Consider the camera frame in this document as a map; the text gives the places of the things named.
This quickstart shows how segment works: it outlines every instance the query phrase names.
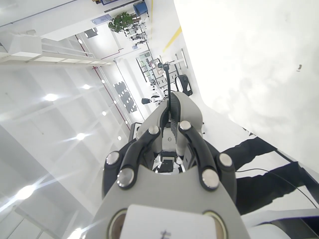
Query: person's leg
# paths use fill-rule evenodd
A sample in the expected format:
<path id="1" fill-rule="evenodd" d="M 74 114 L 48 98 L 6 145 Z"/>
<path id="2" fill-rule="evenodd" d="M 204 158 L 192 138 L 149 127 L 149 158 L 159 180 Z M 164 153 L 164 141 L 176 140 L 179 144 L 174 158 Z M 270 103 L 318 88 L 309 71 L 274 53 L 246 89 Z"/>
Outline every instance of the person's leg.
<path id="1" fill-rule="evenodd" d="M 303 184 L 298 162 L 274 169 L 264 175 L 237 179 L 236 206 L 241 215 L 253 212 L 272 203 L 278 197 L 291 193 Z"/>
<path id="2" fill-rule="evenodd" d="M 223 153 L 226 153 L 232 158 L 235 170 L 237 171 L 246 163 L 251 162 L 256 156 L 274 150 L 276 150 L 274 146 L 256 137 L 254 139 L 245 140 L 241 144 L 223 151 Z"/>

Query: white ceiling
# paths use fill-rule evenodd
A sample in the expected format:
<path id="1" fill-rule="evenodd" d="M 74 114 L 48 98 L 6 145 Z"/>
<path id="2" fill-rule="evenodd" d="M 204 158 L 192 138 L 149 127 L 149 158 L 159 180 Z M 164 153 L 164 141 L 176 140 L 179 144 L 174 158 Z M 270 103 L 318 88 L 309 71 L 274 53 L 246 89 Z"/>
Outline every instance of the white ceiling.
<path id="1" fill-rule="evenodd" d="M 84 84 L 91 88 L 83 89 Z M 49 93 L 57 94 L 59 99 L 44 100 Z M 60 209 L 56 214 L 64 220 L 64 225 L 77 210 L 82 213 L 79 216 L 83 216 L 79 221 L 90 221 L 101 203 L 105 158 L 110 151 L 124 146 L 129 135 L 127 125 L 95 70 L 91 67 L 1 67 L 0 95 L 0 124 L 2 130 L 11 135 L 11 139 L 1 139 L 1 146 L 6 148 L 0 162 L 22 178 L 17 182 L 13 174 L 9 174 L 2 179 L 0 192 L 10 197 L 45 175 L 48 176 L 43 182 L 67 176 L 39 189 L 46 206 L 38 203 L 35 193 L 20 208 L 34 215 L 40 224 L 41 215 L 46 212 L 44 207 L 49 204 Z M 79 133 L 86 137 L 77 140 Z M 41 225 L 60 237 L 65 232 L 59 230 L 61 226 L 56 223 Z"/>

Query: white robot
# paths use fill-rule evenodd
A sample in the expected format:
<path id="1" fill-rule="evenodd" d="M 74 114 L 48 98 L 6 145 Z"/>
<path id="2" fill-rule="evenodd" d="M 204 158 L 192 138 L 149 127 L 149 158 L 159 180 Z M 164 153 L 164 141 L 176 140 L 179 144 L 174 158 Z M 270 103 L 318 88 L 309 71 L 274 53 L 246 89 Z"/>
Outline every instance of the white robot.
<path id="1" fill-rule="evenodd" d="M 163 68 L 168 72 L 167 64 Z M 248 217 L 244 223 L 235 206 L 231 158 L 202 138 L 203 118 L 196 104 L 182 92 L 169 96 L 140 125 L 135 139 L 107 156 L 105 198 L 86 239 L 292 238 L 285 229 L 296 224 L 274 222 L 286 220 L 287 215 L 318 221 L 318 209 L 313 209 Z M 167 129 L 176 140 L 175 151 L 163 151 Z M 178 157 L 184 169 L 179 174 L 155 173 L 159 154 L 164 168 L 171 168 Z M 299 234 L 293 232 L 299 235 L 294 238 L 318 238 L 313 229 L 308 223 Z"/>

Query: green plant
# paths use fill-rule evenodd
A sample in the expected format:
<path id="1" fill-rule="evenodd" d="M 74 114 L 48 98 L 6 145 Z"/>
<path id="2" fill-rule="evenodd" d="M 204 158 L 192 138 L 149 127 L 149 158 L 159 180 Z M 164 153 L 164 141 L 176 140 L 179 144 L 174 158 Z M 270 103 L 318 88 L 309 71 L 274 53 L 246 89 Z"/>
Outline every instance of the green plant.
<path id="1" fill-rule="evenodd" d="M 123 12 L 113 18 L 109 24 L 108 27 L 116 33 L 119 33 L 123 31 L 125 28 L 130 26 L 133 23 L 132 16 L 129 15 L 127 12 Z"/>

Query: white floor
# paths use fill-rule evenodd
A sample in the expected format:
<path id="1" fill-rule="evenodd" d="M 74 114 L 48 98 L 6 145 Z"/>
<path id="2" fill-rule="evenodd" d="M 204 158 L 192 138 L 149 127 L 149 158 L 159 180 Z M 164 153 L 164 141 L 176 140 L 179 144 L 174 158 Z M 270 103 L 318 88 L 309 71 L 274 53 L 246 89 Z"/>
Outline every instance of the white floor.
<path id="1" fill-rule="evenodd" d="M 163 62 L 172 61 L 176 59 L 175 54 L 177 54 L 177 57 L 181 59 L 182 56 L 180 50 L 183 49 L 184 51 L 188 68 L 186 68 L 183 63 L 180 65 L 182 73 L 188 76 L 192 86 L 193 95 L 191 96 L 191 99 L 200 107 L 203 114 L 205 122 L 203 130 L 206 133 L 204 138 L 219 151 L 223 151 L 247 139 L 248 134 L 242 127 L 228 120 L 204 104 L 193 72 L 193 65 L 198 65 L 199 63 L 190 61 L 183 33 L 179 34 L 168 48 L 165 48 L 180 27 L 173 0 L 146 0 L 146 4 L 150 16 L 149 24 L 147 26 L 148 44 L 153 58 L 157 58 L 160 55 Z M 288 162 L 277 153 L 272 152 L 270 154 L 257 157 L 251 163 L 245 165 L 243 169 L 262 168 L 265 170 L 271 170 L 287 163 Z M 264 174 L 264 172 L 251 171 L 241 173 L 240 175 L 238 174 L 238 176 L 254 176 L 257 174 Z M 305 187 L 302 187 L 302 190 L 310 198 L 312 198 Z M 304 195 L 296 190 L 283 198 L 274 200 L 272 204 L 260 209 L 259 211 L 303 208 L 313 208 L 313 205 Z"/>

